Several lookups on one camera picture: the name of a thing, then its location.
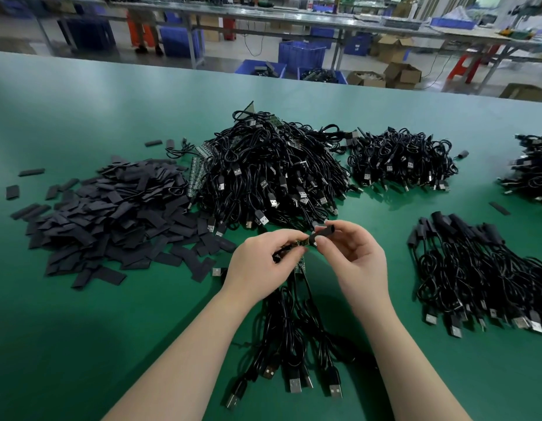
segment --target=green workbench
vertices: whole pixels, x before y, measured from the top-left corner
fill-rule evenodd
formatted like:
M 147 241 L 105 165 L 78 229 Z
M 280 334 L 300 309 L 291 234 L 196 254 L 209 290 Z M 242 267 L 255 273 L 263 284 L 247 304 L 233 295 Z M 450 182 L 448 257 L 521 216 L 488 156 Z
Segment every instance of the green workbench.
M 385 249 L 395 310 L 472 418 L 542 420 L 542 336 L 489 325 L 455 339 L 442 325 L 426 325 L 412 298 L 416 278 L 406 247 L 417 219 L 441 210 L 495 223 L 512 250 L 542 259 L 542 205 L 504 196 L 494 183 L 520 153 L 513 135 L 541 133 L 542 104 L 7 53 L 0 53 L 0 420 L 101 418 L 219 289 L 210 277 L 192 281 L 186 267 L 153 263 L 128 271 L 119 287 L 96 280 L 77 292 L 72 276 L 43 277 L 48 253 L 28 250 L 26 223 L 9 214 L 42 202 L 51 184 L 93 176 L 112 154 L 164 157 L 163 146 L 145 148 L 145 141 L 209 139 L 251 100 L 258 110 L 315 128 L 408 127 L 449 139 L 454 155 L 470 151 L 450 192 L 390 190 L 380 200 L 368 190 L 341 202 L 339 218 L 366 227 Z M 17 177 L 40 167 L 45 174 Z M 20 185 L 21 198 L 6 201 L 11 184 Z M 226 237 L 240 243 L 250 234 Z M 217 266 L 229 258 L 218 255 Z M 311 250 L 306 266 L 326 326 L 366 346 L 323 258 Z M 287 393 L 281 378 L 261 377 L 227 411 L 221 402 L 246 362 L 259 310 L 234 338 L 205 419 L 392 418 L 379 374 L 341 364 L 342 400 L 326 397 L 312 372 L 315 388 L 302 394 Z

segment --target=blue storage bin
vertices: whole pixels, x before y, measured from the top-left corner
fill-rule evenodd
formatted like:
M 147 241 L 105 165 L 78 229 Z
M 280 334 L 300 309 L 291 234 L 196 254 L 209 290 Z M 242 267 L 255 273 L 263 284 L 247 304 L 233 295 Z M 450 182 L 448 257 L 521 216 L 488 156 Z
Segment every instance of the blue storage bin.
M 313 12 L 333 13 L 333 6 L 312 6 Z
M 321 68 L 325 47 L 311 42 L 281 42 L 279 63 L 287 64 L 287 71 L 296 73 L 298 68 Z
M 275 68 L 275 72 L 279 74 L 279 78 L 284 76 L 284 71 L 287 69 L 287 66 L 284 63 L 275 63 L 269 62 Z M 252 59 L 246 59 L 242 62 L 238 69 L 234 73 L 239 73 L 242 75 L 250 75 L 256 66 L 266 66 L 265 61 L 254 61 Z
M 472 20 L 457 20 L 446 19 L 443 17 L 434 17 L 431 19 L 431 25 L 442 26 L 445 28 L 458 28 L 461 30 L 472 30 L 476 26 L 476 23 Z
M 332 37 L 333 38 L 333 34 L 335 34 L 335 29 L 332 29 L 332 28 L 317 28 L 317 27 L 313 26 L 313 27 L 311 27 L 309 29 L 309 34 L 310 35 L 315 35 L 315 36 L 318 36 L 318 37 Z M 326 49 L 331 48 L 331 42 L 314 42 L 314 44 L 321 45 L 321 46 L 325 47 Z
M 304 74 L 304 72 L 306 72 L 307 70 L 313 70 L 313 69 L 314 68 L 298 68 L 298 75 L 297 75 L 296 79 L 300 80 L 300 76 L 302 74 Z M 347 80 L 345 79 L 345 76 L 343 75 L 343 72 L 341 72 L 340 70 L 335 71 L 335 76 L 339 80 L 339 84 L 346 84 L 347 83 Z
M 70 44 L 62 22 L 57 23 L 67 44 Z M 66 19 L 68 29 L 78 50 L 106 51 L 115 47 L 115 37 L 106 19 Z
M 372 34 L 362 33 L 351 37 L 345 46 L 343 52 L 345 54 L 353 54 L 355 56 L 366 56 L 372 43 Z
M 179 16 L 176 15 L 174 12 L 164 12 L 166 15 L 166 22 L 171 23 L 183 23 L 183 20 Z
M 17 0 L 1 0 L 2 8 L 10 16 L 14 16 L 20 19 L 31 19 L 33 13 L 23 1 Z
M 205 35 L 200 31 L 201 38 L 199 41 L 198 32 L 193 32 L 193 51 L 195 58 L 201 58 L 205 52 Z M 176 28 L 173 26 L 161 26 L 160 35 L 166 56 L 177 58 L 191 57 L 189 52 L 189 39 L 187 38 L 187 30 L 185 28 Z

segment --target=finger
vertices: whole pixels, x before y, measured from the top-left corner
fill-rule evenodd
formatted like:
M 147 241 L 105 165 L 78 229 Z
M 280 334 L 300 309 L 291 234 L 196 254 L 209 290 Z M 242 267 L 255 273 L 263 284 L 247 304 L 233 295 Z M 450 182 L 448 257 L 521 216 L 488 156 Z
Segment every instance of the finger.
M 345 220 L 325 220 L 327 225 L 335 226 L 335 231 L 339 230 L 347 235 L 351 235 L 351 240 L 356 247 L 363 247 L 364 252 L 370 253 L 374 248 L 378 247 L 378 243 L 374 237 L 364 227 Z
M 296 267 L 304 253 L 307 251 L 306 248 L 302 246 L 297 246 L 295 248 L 292 248 L 287 255 L 283 257 L 283 259 L 279 262 L 277 265 L 278 268 L 281 271 L 281 274 L 284 275 L 285 279 L 286 277 L 292 272 L 292 270 Z
M 269 232 L 268 234 L 266 233 L 265 235 L 270 247 L 273 247 L 273 251 L 278 250 L 283 245 L 308 239 L 307 234 L 295 229 L 279 229 L 274 232 Z
M 316 244 L 317 250 L 323 254 L 336 273 L 349 262 L 335 244 L 325 236 L 316 236 Z

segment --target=concrete floor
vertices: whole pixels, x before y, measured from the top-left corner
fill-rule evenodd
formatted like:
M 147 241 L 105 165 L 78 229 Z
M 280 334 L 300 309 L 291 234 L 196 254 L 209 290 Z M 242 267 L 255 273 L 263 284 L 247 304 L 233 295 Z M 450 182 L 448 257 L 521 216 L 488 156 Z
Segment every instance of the concrete floor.
M 117 9 L 111 9 L 109 15 L 124 17 L 125 12 Z M 151 50 L 148 55 L 138 56 L 131 47 L 131 39 L 126 22 L 111 21 L 111 27 L 117 50 L 111 53 L 71 53 L 68 45 L 64 41 L 63 34 L 60 31 L 55 19 L 44 19 L 43 26 L 49 36 L 57 56 L 78 57 L 82 59 L 93 59 L 107 62 L 137 63 L 156 65 L 163 67 L 190 68 L 189 59 L 181 58 L 159 58 Z M 246 28 L 245 21 L 238 21 L 239 28 Z M 250 28 L 262 31 L 264 23 L 250 22 Z M 276 62 L 278 59 L 279 38 L 261 37 L 256 35 L 238 34 L 235 41 L 206 42 L 205 63 L 200 66 L 203 70 L 218 70 L 222 72 L 233 73 L 239 64 L 245 59 L 260 59 L 264 61 Z M 331 65 L 335 45 L 326 51 L 323 62 L 324 67 Z M 40 33 L 36 20 L 18 19 L 10 16 L 0 15 L 0 51 L 11 51 L 15 53 L 37 54 L 40 56 L 50 56 L 43 37 Z M 437 56 L 435 54 L 411 53 L 407 60 L 415 68 L 423 72 L 423 79 L 417 85 L 415 91 L 454 91 L 460 93 L 469 93 L 472 91 L 472 85 L 459 85 L 458 77 L 454 81 L 446 81 L 446 77 L 452 70 L 458 56 Z M 382 73 L 386 64 L 370 56 L 350 56 L 344 55 L 341 70 L 346 74 L 351 70 L 372 70 Z M 480 67 L 474 77 L 473 84 L 479 83 L 489 71 L 488 67 Z M 507 63 L 495 72 L 489 84 L 482 91 L 482 95 L 497 97 L 503 91 L 508 83 L 534 84 L 542 87 L 542 64 L 536 63 Z

